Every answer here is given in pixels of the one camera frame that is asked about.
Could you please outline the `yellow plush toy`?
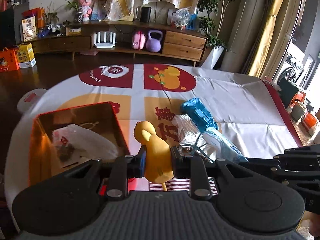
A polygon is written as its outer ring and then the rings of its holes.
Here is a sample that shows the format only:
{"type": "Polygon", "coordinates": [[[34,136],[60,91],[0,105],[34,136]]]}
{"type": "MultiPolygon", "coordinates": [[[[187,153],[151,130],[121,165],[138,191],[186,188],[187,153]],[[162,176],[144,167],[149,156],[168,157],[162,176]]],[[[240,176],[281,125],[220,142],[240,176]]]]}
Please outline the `yellow plush toy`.
{"type": "Polygon", "coordinates": [[[151,183],[161,184],[167,191],[165,183],[174,177],[170,146],[156,134],[148,121],[137,122],[133,133],[135,139],[146,147],[144,177],[151,183]]]}

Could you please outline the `clear plastic bag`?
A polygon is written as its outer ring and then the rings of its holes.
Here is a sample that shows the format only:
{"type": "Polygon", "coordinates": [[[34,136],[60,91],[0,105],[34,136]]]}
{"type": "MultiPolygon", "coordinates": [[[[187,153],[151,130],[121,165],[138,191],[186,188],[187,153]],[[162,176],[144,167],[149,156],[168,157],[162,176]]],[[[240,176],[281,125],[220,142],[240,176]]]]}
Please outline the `clear plastic bag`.
{"type": "Polygon", "coordinates": [[[175,115],[171,123],[177,128],[178,140],[180,145],[196,145],[201,146],[205,144],[201,132],[191,120],[189,115],[175,115]]]}

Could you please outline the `white plastic bag in box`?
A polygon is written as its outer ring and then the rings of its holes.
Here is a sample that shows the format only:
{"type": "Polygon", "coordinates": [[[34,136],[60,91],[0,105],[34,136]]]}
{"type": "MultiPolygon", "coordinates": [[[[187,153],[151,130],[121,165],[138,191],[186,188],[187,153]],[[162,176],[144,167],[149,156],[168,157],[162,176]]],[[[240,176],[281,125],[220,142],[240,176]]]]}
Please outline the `white plastic bag in box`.
{"type": "Polygon", "coordinates": [[[120,156],[114,142],[76,124],[54,130],[52,142],[61,167],[76,164],[81,158],[112,161],[120,156]]]}

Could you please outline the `white red patterned tablecloth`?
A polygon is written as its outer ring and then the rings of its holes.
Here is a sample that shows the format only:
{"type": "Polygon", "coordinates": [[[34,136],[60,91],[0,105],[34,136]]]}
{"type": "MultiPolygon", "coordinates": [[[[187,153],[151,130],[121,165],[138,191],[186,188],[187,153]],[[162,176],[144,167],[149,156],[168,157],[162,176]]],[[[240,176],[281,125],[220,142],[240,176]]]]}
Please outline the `white red patterned tablecloth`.
{"type": "Polygon", "coordinates": [[[47,90],[13,131],[5,167],[8,204],[30,185],[90,159],[109,163],[147,147],[146,173],[131,189],[187,191],[169,149],[214,161],[271,159],[301,140],[278,92],[257,77],[217,70],[100,66],[47,90]]]}

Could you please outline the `blue plastic package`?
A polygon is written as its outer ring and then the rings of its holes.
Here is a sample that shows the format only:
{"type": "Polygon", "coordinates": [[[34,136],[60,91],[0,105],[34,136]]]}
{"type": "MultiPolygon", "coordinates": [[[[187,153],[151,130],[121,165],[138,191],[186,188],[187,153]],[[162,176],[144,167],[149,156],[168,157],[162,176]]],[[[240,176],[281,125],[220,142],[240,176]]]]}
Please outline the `blue plastic package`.
{"type": "Polygon", "coordinates": [[[189,115],[201,133],[208,128],[219,129],[217,122],[199,98],[192,98],[182,103],[180,112],[189,115]]]}

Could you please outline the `white round stool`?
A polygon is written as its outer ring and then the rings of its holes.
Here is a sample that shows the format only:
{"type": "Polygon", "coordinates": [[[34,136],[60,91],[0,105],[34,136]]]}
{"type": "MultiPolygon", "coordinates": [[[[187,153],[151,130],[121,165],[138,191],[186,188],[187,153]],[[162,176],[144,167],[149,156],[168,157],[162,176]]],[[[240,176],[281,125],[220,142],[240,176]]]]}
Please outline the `white round stool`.
{"type": "Polygon", "coordinates": [[[25,113],[32,105],[39,101],[46,91],[44,88],[37,88],[24,94],[17,103],[18,112],[21,114],[25,113]]]}

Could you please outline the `white router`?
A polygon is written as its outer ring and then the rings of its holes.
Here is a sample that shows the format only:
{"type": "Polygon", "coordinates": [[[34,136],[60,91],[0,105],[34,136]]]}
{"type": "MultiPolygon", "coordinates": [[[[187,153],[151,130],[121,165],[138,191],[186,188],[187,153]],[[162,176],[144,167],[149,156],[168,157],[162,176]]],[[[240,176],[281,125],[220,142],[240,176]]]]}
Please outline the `white router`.
{"type": "Polygon", "coordinates": [[[112,31],[98,31],[93,34],[93,46],[97,49],[114,48],[116,33],[112,31]]]}

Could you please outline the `purple kettlebell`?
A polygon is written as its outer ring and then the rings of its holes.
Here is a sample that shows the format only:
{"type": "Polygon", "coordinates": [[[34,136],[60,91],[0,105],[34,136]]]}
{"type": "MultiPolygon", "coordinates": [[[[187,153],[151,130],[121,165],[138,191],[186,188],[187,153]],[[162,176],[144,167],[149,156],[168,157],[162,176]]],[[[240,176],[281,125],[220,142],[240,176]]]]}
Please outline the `purple kettlebell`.
{"type": "Polygon", "coordinates": [[[157,53],[160,51],[161,49],[161,40],[163,38],[163,33],[159,30],[150,30],[148,31],[148,40],[146,42],[146,49],[149,52],[153,52],[153,53],[157,53]],[[151,34],[159,34],[160,38],[156,39],[156,38],[152,38],[151,34]]]}

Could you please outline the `wooden tv cabinet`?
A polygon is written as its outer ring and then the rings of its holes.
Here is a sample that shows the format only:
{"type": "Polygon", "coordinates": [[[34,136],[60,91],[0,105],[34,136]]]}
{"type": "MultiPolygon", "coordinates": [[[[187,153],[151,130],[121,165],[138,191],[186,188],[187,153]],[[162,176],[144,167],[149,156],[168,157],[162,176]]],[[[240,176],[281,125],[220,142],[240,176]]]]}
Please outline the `wooden tv cabinet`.
{"type": "Polygon", "coordinates": [[[46,35],[31,41],[35,54],[56,51],[105,51],[145,54],[192,61],[202,60],[207,38],[192,30],[168,25],[127,22],[89,21],[70,24],[64,35],[46,35]]]}

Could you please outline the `yellow carton box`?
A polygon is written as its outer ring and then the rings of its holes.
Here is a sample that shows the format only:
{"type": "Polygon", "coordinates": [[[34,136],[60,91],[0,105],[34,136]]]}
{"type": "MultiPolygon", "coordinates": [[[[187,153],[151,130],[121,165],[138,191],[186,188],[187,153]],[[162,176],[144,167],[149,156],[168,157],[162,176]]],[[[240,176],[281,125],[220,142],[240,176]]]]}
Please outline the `yellow carton box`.
{"type": "Polygon", "coordinates": [[[20,68],[32,68],[36,64],[31,43],[20,44],[17,47],[17,61],[20,68]]]}

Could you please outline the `clear bag on cabinet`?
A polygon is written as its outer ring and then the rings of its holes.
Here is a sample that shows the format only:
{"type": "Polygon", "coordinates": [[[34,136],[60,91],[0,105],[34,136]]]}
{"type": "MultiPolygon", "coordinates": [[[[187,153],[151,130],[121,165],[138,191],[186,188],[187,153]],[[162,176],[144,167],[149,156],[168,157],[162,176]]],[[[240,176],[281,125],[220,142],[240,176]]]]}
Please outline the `clear bag on cabinet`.
{"type": "Polygon", "coordinates": [[[173,28],[184,30],[190,21],[189,8],[181,8],[172,13],[170,25],[173,28]]]}

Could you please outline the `orange gift bag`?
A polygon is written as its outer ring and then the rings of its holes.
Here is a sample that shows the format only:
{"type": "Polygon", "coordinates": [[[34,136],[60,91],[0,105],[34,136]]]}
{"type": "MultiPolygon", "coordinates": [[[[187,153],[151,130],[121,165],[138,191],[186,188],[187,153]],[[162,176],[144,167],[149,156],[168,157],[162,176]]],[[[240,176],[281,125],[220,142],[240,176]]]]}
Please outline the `orange gift bag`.
{"type": "Polygon", "coordinates": [[[0,72],[19,70],[16,50],[4,48],[0,52],[0,72]]]}

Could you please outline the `black speaker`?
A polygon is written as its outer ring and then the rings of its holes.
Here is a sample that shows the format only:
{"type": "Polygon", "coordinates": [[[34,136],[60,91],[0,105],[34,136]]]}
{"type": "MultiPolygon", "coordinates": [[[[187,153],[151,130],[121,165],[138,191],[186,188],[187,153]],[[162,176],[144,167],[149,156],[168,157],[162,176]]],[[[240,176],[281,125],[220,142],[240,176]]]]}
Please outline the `black speaker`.
{"type": "Polygon", "coordinates": [[[151,7],[141,7],[140,10],[140,19],[139,21],[142,23],[149,23],[151,16],[151,7]]]}

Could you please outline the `tall green potted plant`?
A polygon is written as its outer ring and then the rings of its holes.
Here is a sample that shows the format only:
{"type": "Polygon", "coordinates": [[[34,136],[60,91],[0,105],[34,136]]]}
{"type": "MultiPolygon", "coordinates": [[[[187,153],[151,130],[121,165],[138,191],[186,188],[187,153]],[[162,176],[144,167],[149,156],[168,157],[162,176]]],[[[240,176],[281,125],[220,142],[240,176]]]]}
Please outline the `tall green potted plant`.
{"type": "Polygon", "coordinates": [[[202,64],[204,69],[214,69],[218,59],[227,44],[220,36],[226,10],[230,3],[235,0],[199,0],[197,11],[199,16],[199,31],[207,39],[206,48],[210,50],[207,58],[202,64]]]}

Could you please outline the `yellow curtain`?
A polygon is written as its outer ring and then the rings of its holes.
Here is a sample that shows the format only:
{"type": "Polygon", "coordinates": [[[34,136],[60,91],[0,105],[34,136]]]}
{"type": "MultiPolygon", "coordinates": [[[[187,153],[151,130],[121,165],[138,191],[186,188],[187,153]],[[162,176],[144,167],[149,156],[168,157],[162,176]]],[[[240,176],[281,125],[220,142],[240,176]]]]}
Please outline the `yellow curtain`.
{"type": "Polygon", "coordinates": [[[306,0],[266,0],[257,39],[244,65],[244,73],[273,78],[293,33],[300,24],[306,0]]]}

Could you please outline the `small potted plant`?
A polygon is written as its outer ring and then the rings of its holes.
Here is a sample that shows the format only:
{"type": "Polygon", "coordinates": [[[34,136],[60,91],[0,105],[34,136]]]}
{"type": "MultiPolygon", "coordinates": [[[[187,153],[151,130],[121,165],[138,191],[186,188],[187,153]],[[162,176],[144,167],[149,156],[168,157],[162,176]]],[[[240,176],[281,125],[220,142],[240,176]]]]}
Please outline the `small potted plant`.
{"type": "Polygon", "coordinates": [[[74,15],[74,23],[81,23],[83,20],[83,14],[81,11],[81,4],[79,0],[64,0],[66,2],[65,9],[72,11],[74,15]]]}

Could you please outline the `white picture box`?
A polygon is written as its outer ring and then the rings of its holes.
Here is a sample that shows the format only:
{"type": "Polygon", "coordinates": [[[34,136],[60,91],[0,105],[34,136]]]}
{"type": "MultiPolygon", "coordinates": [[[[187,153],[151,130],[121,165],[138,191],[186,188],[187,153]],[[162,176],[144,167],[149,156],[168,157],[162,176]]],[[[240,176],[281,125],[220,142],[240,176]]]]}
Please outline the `white picture box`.
{"type": "Polygon", "coordinates": [[[22,20],[22,34],[23,42],[30,41],[37,36],[35,16],[22,20]]]}

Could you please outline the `pink doll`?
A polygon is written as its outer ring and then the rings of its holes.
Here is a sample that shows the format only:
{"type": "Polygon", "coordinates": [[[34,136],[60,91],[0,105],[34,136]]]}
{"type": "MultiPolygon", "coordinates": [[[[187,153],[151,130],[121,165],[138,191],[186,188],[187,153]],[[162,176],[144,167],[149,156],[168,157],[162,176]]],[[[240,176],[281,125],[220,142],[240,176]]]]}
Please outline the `pink doll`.
{"type": "Polygon", "coordinates": [[[89,21],[89,17],[92,14],[91,3],[93,0],[77,0],[79,3],[79,12],[82,13],[82,21],[89,21]]]}

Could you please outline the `white standing air conditioner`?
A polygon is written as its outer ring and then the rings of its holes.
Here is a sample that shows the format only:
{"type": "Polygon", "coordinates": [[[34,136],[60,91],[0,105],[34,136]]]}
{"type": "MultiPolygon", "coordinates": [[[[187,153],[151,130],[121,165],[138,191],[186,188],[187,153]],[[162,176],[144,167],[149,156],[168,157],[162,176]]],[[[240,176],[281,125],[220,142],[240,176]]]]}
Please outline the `white standing air conditioner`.
{"type": "Polygon", "coordinates": [[[241,71],[255,43],[263,18],[264,4],[265,0],[241,0],[228,41],[228,51],[221,64],[222,71],[241,71]]]}

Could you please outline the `black small fridge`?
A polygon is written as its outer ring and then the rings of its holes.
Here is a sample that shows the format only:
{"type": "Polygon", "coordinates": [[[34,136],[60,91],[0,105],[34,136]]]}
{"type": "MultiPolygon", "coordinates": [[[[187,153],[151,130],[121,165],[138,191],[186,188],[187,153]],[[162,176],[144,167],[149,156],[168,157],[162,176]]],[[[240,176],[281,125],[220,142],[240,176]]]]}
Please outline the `black small fridge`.
{"type": "Polygon", "coordinates": [[[29,10],[29,3],[20,4],[1,12],[1,50],[20,43],[23,13],[29,10]]]}

